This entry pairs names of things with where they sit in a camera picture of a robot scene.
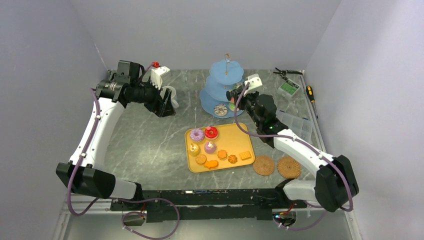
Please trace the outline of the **green frosted donut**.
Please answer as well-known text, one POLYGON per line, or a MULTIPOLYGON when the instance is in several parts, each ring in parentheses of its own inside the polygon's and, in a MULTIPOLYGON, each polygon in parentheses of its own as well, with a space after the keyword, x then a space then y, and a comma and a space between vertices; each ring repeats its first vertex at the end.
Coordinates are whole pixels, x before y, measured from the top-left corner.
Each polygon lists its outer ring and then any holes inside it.
POLYGON ((236 110, 236 106, 235 106, 235 103, 234 102, 229 102, 228 103, 228 108, 231 110, 231 111, 235 111, 236 110))

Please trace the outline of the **blue three-tier cake stand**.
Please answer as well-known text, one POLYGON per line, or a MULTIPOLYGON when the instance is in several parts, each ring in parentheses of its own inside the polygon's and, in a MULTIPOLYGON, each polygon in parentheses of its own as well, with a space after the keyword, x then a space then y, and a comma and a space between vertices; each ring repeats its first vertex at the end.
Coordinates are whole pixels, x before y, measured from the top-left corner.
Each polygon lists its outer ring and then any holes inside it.
POLYGON ((224 54, 223 60, 213 63, 209 69, 209 76, 205 80, 205 86, 199 93, 203 110, 215 118, 232 118, 234 111, 229 109, 226 92, 242 85, 243 74, 244 69, 237 61, 231 59, 229 53, 224 54), (214 114, 214 107, 217 104, 226 105, 228 113, 225 116, 214 114))

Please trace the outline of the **chocolate sprinkled donut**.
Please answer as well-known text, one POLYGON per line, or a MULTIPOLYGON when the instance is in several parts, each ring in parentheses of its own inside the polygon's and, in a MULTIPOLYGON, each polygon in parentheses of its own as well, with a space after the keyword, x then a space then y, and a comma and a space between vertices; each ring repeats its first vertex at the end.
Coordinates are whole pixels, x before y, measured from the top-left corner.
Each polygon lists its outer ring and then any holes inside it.
POLYGON ((228 108, 225 104, 219 103, 215 105, 213 113, 218 117, 224 117, 228 113, 228 108))

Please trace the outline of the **white and blue mug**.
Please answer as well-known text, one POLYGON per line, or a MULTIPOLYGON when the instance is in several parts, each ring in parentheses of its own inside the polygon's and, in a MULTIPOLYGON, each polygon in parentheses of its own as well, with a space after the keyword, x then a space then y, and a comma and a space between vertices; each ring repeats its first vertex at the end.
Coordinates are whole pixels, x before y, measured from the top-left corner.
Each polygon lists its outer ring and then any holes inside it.
POLYGON ((174 87, 172 87, 172 86, 164 86, 162 89, 163 89, 163 92, 165 92, 166 89, 171 90, 171 95, 170 95, 171 104, 172 104, 172 106, 173 106, 174 109, 177 109, 179 107, 179 104, 177 102, 176 89, 174 87))

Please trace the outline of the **red frosted donut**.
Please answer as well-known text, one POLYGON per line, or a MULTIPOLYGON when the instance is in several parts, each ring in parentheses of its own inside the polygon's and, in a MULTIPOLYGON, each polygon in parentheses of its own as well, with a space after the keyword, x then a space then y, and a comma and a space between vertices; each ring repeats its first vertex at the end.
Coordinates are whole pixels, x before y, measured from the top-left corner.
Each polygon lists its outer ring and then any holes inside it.
POLYGON ((203 134, 208 140, 215 140, 219 136, 219 131, 215 126, 207 126, 203 134))

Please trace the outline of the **purple sprinkled donut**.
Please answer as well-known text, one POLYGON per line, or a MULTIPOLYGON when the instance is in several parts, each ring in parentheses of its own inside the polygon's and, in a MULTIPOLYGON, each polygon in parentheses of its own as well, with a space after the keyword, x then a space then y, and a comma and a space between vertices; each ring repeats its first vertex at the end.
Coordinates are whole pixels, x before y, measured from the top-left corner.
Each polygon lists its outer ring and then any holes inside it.
POLYGON ((198 143, 204 140, 205 135, 202 129, 200 128, 194 128, 189 132, 189 138, 198 143))

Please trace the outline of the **yellow cupcake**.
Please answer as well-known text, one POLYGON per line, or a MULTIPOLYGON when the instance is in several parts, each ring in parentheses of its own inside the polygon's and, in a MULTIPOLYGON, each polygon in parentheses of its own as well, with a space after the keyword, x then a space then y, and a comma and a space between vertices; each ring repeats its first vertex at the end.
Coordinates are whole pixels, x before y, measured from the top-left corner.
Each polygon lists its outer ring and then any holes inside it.
POLYGON ((190 156, 196 157, 200 153, 200 147, 196 143, 190 143, 187 147, 187 152, 190 156))

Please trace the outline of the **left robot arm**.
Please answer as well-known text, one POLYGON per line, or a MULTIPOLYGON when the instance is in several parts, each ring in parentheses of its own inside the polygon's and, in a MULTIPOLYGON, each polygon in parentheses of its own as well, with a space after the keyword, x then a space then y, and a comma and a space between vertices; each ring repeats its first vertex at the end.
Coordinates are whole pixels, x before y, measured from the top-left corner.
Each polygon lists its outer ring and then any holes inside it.
POLYGON ((92 90, 93 110, 85 132, 67 163, 59 163, 56 175, 67 187, 67 193, 99 199, 124 199, 131 210, 144 203, 139 183, 122 180, 105 172, 104 160, 114 128, 130 103, 143 104, 159 118, 175 115, 171 90, 162 87, 163 78, 170 74, 166 66, 152 66, 147 81, 144 67, 120 60, 109 78, 92 90))

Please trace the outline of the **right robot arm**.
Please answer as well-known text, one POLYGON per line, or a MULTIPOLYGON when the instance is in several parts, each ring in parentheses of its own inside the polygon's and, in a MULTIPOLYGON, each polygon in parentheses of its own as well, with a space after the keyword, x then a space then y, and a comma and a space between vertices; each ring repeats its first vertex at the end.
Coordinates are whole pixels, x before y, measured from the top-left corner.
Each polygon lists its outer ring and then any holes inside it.
POLYGON ((297 136, 276 117, 277 107, 271 95, 260 94, 245 83, 226 92, 235 107, 245 110, 256 125, 256 132, 245 134, 258 137, 263 143, 296 160, 307 169, 314 180, 287 178, 275 190, 276 203, 289 207, 294 201, 314 202, 328 212, 354 209, 353 197, 359 186, 351 161, 344 155, 333 156, 297 136))

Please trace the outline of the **black pliers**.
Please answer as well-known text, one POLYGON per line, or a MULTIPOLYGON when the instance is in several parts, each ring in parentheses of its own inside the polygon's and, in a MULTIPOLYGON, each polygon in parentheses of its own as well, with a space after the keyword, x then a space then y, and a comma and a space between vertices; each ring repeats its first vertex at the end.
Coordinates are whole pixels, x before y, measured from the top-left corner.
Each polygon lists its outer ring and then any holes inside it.
POLYGON ((272 73, 280 76, 282 79, 285 79, 285 80, 288 78, 287 75, 290 75, 290 74, 293 74, 293 75, 303 75, 304 74, 300 70, 286 70, 286 69, 281 70, 277 67, 275 67, 274 69, 275 69, 275 71, 273 71, 272 73))

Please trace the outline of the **green and white box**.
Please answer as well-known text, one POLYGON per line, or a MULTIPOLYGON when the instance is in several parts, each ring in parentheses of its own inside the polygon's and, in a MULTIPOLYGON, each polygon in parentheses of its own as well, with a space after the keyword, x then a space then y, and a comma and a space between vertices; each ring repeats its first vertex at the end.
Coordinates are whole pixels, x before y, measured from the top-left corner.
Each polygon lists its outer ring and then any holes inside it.
POLYGON ((290 100, 301 89, 302 87, 299 84, 290 78, 285 78, 284 83, 277 88, 277 93, 283 96, 285 99, 290 100))

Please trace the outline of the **yellow serving tray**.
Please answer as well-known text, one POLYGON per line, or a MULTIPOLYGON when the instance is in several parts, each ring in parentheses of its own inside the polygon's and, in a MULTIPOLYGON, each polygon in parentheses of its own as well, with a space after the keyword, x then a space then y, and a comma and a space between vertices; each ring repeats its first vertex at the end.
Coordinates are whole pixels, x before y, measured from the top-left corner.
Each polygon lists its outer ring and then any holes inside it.
POLYGON ((188 169, 193 173, 202 173, 202 172, 208 172, 208 171, 214 171, 214 170, 223 170, 228 168, 235 168, 235 167, 241 167, 241 166, 247 166, 254 162, 255 160, 255 153, 253 150, 253 146, 251 143, 251 139, 249 135, 242 132, 237 124, 231 123, 231 124, 224 124, 224 125, 216 125, 214 126, 218 129, 218 137, 214 140, 209 140, 204 137, 204 139, 201 142, 194 142, 190 139, 189 133, 193 129, 189 129, 186 131, 184 135, 185 139, 185 148, 187 152, 187 165, 188 169), (212 154, 208 154, 204 151, 204 144, 207 141, 213 141, 216 144, 216 151, 212 154), (206 155, 207 161, 216 160, 219 162, 218 167, 208 169, 204 167, 204 164, 197 164, 195 161, 195 156, 190 156, 188 154, 188 145, 190 143, 198 144, 200 148, 199 154, 206 155), (219 150, 226 150, 227 155, 236 155, 238 158, 238 162, 235 164, 231 164, 228 162, 228 157, 224 160, 220 160, 217 156, 217 152, 219 150), (249 160, 241 160, 239 154, 245 151, 250 151, 252 158, 249 160))

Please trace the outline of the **orange flower cookie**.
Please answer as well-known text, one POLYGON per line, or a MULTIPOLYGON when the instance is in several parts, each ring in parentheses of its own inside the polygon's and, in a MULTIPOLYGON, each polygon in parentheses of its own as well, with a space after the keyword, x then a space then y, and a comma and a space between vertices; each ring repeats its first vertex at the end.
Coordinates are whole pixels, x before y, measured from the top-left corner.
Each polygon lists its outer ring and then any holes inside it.
POLYGON ((219 151, 217 152, 217 157, 218 157, 220 160, 224 160, 224 159, 226 159, 226 158, 228 157, 228 153, 227 153, 227 151, 226 151, 226 150, 221 149, 221 150, 219 150, 219 151))

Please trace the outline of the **square cracker biscuit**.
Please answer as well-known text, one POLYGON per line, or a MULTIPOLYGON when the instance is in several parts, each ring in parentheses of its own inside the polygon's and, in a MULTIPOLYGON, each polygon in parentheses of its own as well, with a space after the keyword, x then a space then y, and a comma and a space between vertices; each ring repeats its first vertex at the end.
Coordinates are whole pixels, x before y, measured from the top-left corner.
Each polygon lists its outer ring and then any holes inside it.
POLYGON ((252 158, 252 154, 250 151, 244 151, 239 154, 239 157, 242 161, 246 161, 252 158))

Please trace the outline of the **orange striped round cookie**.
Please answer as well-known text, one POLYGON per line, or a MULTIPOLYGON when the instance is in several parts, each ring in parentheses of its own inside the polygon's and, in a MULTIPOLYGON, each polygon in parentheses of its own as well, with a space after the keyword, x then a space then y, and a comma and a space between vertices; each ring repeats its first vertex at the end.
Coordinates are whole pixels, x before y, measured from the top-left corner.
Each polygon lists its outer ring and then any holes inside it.
POLYGON ((227 160, 230 164, 236 164, 238 162, 238 158, 234 154, 229 155, 227 160))

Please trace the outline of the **orange fish cookie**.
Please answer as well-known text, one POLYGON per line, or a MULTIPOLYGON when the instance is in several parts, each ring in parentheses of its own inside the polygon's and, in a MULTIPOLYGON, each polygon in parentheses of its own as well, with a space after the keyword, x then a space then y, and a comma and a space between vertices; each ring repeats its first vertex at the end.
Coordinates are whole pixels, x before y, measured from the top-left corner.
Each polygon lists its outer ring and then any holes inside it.
POLYGON ((207 161, 205 161, 203 166, 207 169, 214 169, 214 168, 217 168, 219 166, 219 162, 217 160, 211 160, 211 161, 207 160, 207 161))

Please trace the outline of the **round brown cookie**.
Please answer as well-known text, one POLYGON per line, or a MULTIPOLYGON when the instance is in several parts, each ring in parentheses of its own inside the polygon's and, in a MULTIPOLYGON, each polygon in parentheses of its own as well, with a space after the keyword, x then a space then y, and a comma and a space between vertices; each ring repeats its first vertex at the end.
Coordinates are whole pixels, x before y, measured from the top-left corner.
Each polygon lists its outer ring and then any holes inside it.
POLYGON ((195 157, 195 162, 199 165, 203 165, 207 161, 206 155, 200 153, 195 157))

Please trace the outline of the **yellow black screwdriver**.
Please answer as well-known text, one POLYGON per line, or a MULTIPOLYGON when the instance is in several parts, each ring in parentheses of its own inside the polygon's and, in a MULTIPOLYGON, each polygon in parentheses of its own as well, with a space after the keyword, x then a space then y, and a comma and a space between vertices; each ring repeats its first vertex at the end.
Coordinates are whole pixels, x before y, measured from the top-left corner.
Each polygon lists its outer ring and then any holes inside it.
POLYGON ((318 112, 317 112, 317 109, 316 109, 316 106, 315 106, 314 91, 313 91, 313 88, 310 85, 306 86, 306 95, 309 99, 309 102, 311 103, 314 115, 318 119, 319 117, 318 117, 318 112))

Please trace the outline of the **clear plastic compartment box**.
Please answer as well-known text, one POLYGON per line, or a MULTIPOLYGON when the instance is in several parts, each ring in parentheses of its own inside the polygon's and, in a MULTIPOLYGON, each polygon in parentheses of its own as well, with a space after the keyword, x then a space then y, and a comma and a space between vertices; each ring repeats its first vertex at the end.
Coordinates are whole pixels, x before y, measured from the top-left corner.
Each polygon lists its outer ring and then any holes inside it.
POLYGON ((282 110, 277 110, 276 117, 280 122, 288 126, 298 137, 311 143, 313 125, 310 120, 304 117, 291 115, 282 110))

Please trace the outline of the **left woven rattan coaster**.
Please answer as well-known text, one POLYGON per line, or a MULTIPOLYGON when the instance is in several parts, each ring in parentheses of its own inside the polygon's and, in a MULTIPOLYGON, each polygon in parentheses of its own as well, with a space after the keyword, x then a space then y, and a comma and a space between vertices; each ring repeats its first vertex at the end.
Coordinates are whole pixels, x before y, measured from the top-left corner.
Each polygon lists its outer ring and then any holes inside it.
POLYGON ((266 155, 258 155, 252 164, 254 171, 261 176, 269 176, 275 170, 273 159, 266 155))

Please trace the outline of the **woven rattan coaster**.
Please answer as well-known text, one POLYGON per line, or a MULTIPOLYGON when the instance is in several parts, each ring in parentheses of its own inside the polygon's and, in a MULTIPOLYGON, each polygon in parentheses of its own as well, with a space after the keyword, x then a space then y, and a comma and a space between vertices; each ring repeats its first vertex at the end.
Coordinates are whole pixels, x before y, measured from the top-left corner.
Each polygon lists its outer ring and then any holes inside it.
POLYGON ((266 155, 258 155, 252 164, 254 171, 261 176, 269 176, 275 170, 273 159, 266 155))
POLYGON ((301 174, 301 165, 291 156, 284 156, 278 160, 277 170, 285 179, 296 179, 301 174))

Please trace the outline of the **right woven rattan coaster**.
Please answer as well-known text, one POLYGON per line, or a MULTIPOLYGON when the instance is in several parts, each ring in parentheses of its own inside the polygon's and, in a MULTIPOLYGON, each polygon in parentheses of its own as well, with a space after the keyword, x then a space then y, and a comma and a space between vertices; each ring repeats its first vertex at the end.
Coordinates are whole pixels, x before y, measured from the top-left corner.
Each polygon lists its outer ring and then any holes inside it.
POLYGON ((301 174, 301 165, 291 156, 284 156, 278 160, 277 170, 285 179, 296 179, 301 174))

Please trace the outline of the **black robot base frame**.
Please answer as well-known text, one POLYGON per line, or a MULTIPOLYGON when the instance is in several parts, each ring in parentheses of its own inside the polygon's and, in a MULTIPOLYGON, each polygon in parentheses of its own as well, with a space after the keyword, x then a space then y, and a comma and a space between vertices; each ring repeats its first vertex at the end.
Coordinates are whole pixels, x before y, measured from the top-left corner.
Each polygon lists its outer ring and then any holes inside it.
POLYGON ((145 190, 147 203, 113 200, 113 212, 144 210, 148 223, 180 220, 271 220, 278 211, 305 209, 302 200, 290 200, 274 188, 145 190))

